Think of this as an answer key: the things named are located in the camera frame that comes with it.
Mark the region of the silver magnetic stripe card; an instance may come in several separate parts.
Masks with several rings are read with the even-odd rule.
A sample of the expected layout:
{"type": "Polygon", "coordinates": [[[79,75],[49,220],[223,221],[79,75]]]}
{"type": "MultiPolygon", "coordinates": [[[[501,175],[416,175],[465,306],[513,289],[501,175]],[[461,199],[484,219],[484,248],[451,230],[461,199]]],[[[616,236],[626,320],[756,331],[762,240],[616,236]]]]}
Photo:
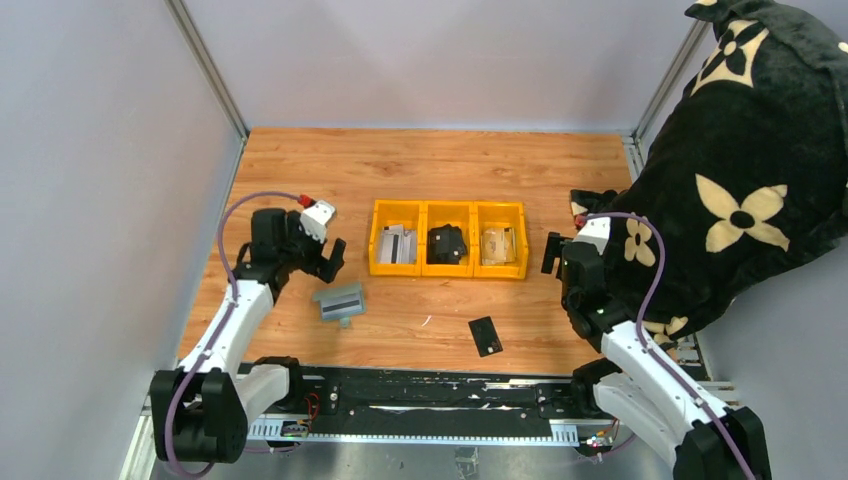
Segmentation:
{"type": "Polygon", "coordinates": [[[321,315],[325,319],[337,319],[360,315],[365,311],[359,296],[345,296],[324,299],[320,302],[321,315]]]}

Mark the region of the black credit card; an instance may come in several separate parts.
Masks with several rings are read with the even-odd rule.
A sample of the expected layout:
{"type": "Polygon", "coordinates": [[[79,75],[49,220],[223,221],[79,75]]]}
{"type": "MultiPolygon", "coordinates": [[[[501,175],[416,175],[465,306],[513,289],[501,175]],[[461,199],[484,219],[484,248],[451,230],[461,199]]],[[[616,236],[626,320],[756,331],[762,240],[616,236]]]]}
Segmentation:
{"type": "Polygon", "coordinates": [[[490,316],[471,320],[468,322],[468,326],[480,357],[487,357],[503,351],[502,342],[490,316]]]}

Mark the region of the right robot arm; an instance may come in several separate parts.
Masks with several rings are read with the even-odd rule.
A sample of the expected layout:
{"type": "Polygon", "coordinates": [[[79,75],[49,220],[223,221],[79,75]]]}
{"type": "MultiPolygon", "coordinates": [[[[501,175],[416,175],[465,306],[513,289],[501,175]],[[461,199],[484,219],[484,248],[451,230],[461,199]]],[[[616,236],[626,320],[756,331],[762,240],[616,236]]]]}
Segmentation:
{"type": "Polygon", "coordinates": [[[771,478],[760,418],[707,391],[638,328],[607,290],[598,245],[551,232],[541,267],[561,281],[573,330],[603,356],[572,374],[579,408],[622,421],[676,479],[771,478]]]}

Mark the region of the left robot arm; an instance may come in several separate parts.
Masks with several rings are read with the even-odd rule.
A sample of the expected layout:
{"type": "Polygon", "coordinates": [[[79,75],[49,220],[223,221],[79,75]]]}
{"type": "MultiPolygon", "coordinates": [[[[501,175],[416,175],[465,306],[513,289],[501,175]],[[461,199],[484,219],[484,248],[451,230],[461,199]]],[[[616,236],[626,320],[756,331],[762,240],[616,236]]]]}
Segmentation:
{"type": "Polygon", "coordinates": [[[302,211],[257,210],[251,238],[227,268],[222,303],[194,349],[149,387],[159,459],[173,469],[185,462],[234,463],[248,429],[270,407],[299,408],[306,401],[299,361],[266,356],[244,376],[238,371],[260,323],[273,310],[295,271],[331,283],[344,264],[346,243],[323,254],[335,209],[317,201],[302,211]]]}

